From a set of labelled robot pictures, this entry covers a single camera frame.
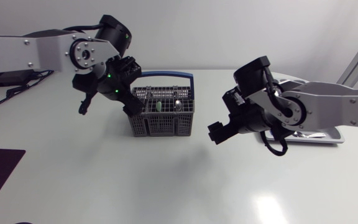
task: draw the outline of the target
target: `metal tray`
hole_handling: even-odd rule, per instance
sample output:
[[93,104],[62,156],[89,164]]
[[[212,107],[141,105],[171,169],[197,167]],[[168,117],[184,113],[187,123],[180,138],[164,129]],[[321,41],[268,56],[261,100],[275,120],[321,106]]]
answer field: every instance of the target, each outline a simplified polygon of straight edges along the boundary
[[[304,137],[295,137],[288,136],[285,138],[288,142],[315,142],[315,143],[333,143],[341,144],[345,141],[343,135],[337,128],[327,128],[317,131],[302,131],[302,133],[324,133],[326,137],[323,138],[304,138]],[[269,141],[274,141],[274,137],[270,131],[266,131],[266,138]]]

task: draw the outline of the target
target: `white wall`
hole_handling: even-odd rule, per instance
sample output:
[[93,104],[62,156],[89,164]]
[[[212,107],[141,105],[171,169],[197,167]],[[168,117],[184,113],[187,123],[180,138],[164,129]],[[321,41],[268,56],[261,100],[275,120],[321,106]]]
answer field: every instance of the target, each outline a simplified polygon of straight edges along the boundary
[[358,51],[358,0],[0,0],[0,34],[123,22],[143,68],[271,70],[335,82]]

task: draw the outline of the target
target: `blue basket handle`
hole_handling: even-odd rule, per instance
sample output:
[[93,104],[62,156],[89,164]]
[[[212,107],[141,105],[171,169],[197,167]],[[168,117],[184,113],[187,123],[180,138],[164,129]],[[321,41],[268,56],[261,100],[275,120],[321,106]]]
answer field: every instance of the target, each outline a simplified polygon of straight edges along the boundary
[[190,79],[191,99],[194,100],[194,81],[193,74],[186,72],[171,72],[171,71],[155,71],[155,72],[142,72],[141,77],[152,77],[152,76],[168,76],[168,77],[179,77]]

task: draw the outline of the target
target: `white table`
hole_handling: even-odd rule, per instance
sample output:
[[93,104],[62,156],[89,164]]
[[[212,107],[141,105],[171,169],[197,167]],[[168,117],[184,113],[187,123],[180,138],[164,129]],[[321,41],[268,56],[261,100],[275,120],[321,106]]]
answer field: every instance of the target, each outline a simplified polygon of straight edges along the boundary
[[[358,128],[283,157],[254,133],[216,146],[207,126],[229,120],[234,71],[182,71],[195,76],[190,137],[134,138],[123,105],[102,95],[78,114],[73,74],[0,105],[0,148],[27,151],[0,191],[0,223],[358,223]],[[134,86],[187,84],[168,79]]]

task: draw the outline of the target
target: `black cable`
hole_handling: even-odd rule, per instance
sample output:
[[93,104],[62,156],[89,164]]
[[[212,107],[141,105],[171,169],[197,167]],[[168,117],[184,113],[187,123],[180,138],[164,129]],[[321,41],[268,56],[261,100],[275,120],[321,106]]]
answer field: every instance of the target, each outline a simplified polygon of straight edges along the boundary
[[262,138],[262,141],[265,143],[265,146],[267,147],[267,149],[275,154],[276,156],[284,156],[285,153],[287,153],[287,150],[288,150],[288,146],[287,146],[287,142],[285,141],[285,139],[282,139],[280,140],[280,144],[283,146],[283,151],[278,151],[278,150],[275,150],[270,144],[269,142],[267,141],[267,138],[266,138],[266,134],[264,131],[261,131],[260,132],[260,137]]
[[291,116],[291,111],[287,110],[277,99],[275,93],[275,89],[274,89],[274,85],[273,85],[273,76],[270,73],[270,70],[268,67],[264,68],[265,71],[265,76],[267,79],[267,83],[266,83],[266,92],[268,95],[268,98],[270,99],[270,102],[272,102],[273,106],[278,109],[282,114],[284,114],[284,116],[290,117]]
[[100,29],[103,27],[103,24],[93,25],[93,26],[73,26],[73,27],[67,27],[63,30],[70,30],[70,31],[81,31],[81,30],[95,30]]
[[18,91],[18,92],[12,92],[11,94],[7,95],[4,99],[0,100],[0,104],[7,101],[7,100],[10,100],[11,98],[25,92],[26,90],[38,85],[42,80],[46,79],[48,76],[50,76],[51,74],[53,73],[53,70],[46,70],[46,71],[42,71],[42,72],[36,72],[35,74],[38,76],[38,75],[41,75],[39,76],[39,79],[38,81],[36,81],[35,83],[29,85],[29,86],[26,86],[25,88],[23,88],[23,90],[21,91]]

